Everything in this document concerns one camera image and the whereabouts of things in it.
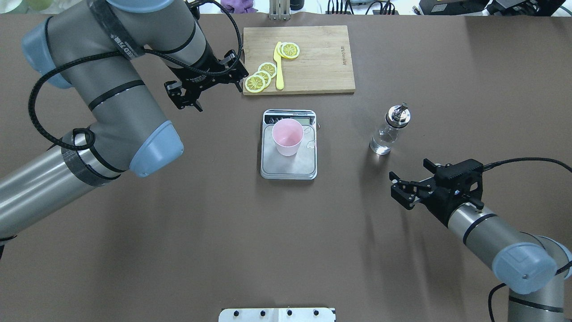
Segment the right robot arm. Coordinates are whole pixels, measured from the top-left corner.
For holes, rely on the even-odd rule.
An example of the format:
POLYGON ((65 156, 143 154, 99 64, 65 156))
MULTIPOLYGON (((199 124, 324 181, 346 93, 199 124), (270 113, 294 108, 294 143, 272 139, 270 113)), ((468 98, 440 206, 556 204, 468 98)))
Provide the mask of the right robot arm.
POLYGON ((417 203, 454 233, 503 287, 509 322, 564 322, 564 282, 571 251, 545 236, 520 232, 481 201, 482 173, 435 173, 420 182, 390 173, 391 195, 410 210, 417 203))

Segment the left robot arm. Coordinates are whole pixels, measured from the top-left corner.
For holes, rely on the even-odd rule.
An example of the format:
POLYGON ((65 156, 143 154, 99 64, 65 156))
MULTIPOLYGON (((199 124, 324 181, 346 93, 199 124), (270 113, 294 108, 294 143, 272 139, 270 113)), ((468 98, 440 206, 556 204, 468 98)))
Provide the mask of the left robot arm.
POLYGON ((84 0, 49 17, 23 37, 21 47, 41 74, 27 110, 52 146, 1 180, 1 247, 73 200, 125 171, 147 177, 184 152, 172 122, 132 61, 159 57, 176 76, 164 84, 178 109, 202 110, 198 98, 218 84, 235 84, 248 71, 243 44, 222 59, 198 23, 202 0, 84 0), (74 88, 96 119, 62 137, 49 134, 36 115, 41 87, 74 88))

